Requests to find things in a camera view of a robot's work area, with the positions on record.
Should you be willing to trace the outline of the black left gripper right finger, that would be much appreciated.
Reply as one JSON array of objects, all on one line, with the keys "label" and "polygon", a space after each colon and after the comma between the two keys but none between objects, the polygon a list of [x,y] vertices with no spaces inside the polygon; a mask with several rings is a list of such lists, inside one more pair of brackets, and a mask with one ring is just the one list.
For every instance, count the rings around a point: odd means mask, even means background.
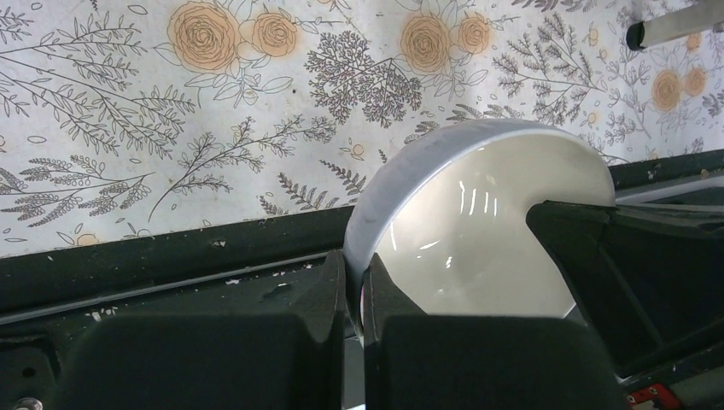
[{"label": "black left gripper right finger", "polygon": [[429,315],[365,272],[369,409],[624,409],[599,339],[566,319]]}]

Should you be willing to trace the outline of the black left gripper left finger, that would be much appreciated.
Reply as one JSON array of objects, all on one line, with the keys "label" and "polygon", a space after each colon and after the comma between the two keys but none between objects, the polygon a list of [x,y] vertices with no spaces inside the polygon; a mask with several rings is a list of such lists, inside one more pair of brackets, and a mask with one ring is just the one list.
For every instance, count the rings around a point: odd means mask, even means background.
[{"label": "black left gripper left finger", "polygon": [[60,409],[340,409],[345,263],[330,251],[281,313],[151,313],[99,324],[73,351]]}]

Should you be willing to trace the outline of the white bowl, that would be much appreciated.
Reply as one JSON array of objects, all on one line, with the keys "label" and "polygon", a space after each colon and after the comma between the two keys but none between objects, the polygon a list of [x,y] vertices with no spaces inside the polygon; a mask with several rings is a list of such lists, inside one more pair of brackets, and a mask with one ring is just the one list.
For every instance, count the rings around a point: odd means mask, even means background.
[{"label": "white bowl", "polygon": [[378,256],[425,313],[562,318],[575,302],[526,224],[544,201],[611,207],[598,152],[529,120],[468,120],[432,131],[381,166],[345,231],[347,298],[364,317],[364,272]]}]

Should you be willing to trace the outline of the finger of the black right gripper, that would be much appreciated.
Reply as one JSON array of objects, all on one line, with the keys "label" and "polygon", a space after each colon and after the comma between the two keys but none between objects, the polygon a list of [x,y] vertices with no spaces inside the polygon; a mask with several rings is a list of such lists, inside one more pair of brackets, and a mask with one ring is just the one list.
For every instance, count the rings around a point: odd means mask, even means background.
[{"label": "finger of the black right gripper", "polygon": [[720,208],[547,201],[526,223],[620,376],[722,341]]}]

